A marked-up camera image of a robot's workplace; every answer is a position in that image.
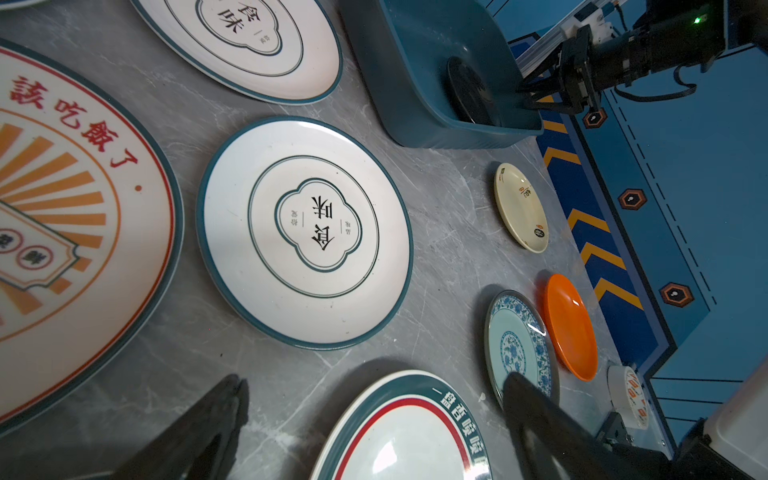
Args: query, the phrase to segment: plate with red stripe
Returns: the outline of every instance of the plate with red stripe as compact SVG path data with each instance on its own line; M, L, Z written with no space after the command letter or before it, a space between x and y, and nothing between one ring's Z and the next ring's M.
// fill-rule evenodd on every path
M405 370L363 392L336 423L311 480L491 480L466 403L431 373Z
M62 65L0 39L0 435L111 359L165 292L184 230L141 124Z

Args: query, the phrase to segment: marble surface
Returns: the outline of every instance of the marble surface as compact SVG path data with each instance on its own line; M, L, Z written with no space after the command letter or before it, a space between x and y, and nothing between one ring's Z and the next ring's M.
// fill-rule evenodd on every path
M519 478L485 371L482 326L499 290L534 299L552 273L571 278L584 297L600 350L592 382L560 367L561 407L598 430L611 409L605 369L618 362L617 351L535 140L495 151L395 144L376 117L335 2L322 5L339 32L344 72L328 98L304 107L263 103L212 81L174 54L128 0L52 0L0 12L0 36L84 75L144 124L174 167L187 222L179 267L157 312L80 389L0 439L1 477L45 480L112 469L230 372L247 378L251 391L250 421L230 477L306 477L364 388L417 368L441 376L467 402L494 477ZM253 328L216 291L197 248L193 205L214 151L243 126L283 114L325 121L368 147L411 218L415 259L405 302L381 333L350 349L297 349ZM492 175L500 162L520 168L541 197L551 228L543 254L517 245L498 215Z

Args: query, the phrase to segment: teal plastic basket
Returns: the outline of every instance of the teal plastic basket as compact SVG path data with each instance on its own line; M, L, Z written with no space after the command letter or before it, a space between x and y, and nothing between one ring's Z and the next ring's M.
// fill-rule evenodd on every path
M384 128L403 147L504 148L544 130L515 90L520 69L475 0L341 0L341 14ZM493 95L502 126L458 119L447 62L460 57Z

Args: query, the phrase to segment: teal-rimmed plate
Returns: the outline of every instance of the teal-rimmed plate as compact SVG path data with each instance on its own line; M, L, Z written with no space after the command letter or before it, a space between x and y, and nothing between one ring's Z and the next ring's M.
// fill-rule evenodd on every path
M339 39L316 0L131 0L184 60L259 100L311 104L339 84Z
M96 373L179 258L162 150L112 96L0 39L0 435Z
M47 0L0 0L0 10L11 10L12 8L29 7Z
M459 394L405 370L363 392L336 423L310 480L491 480L485 443Z
M499 405L503 406L504 382L512 372L520 372L558 403L558 366L547 328L531 302L514 290L499 293L488 307L485 362Z
M384 167L319 121L270 118L230 138L197 196L206 267L248 322L290 345L340 349L405 297L411 227Z

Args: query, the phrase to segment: blue and white porcelain plate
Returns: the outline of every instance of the blue and white porcelain plate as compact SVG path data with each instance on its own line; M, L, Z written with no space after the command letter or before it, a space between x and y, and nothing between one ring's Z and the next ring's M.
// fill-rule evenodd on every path
M498 294L488 308L485 361L500 404L504 381L512 372L520 372L558 402L558 367L547 329L531 303L514 290Z
M413 263L405 204L359 142L270 118L235 134L197 197L197 236L219 291L290 345L339 349L395 315Z
M405 370L363 392L336 423L310 480L492 480L480 425L439 377Z

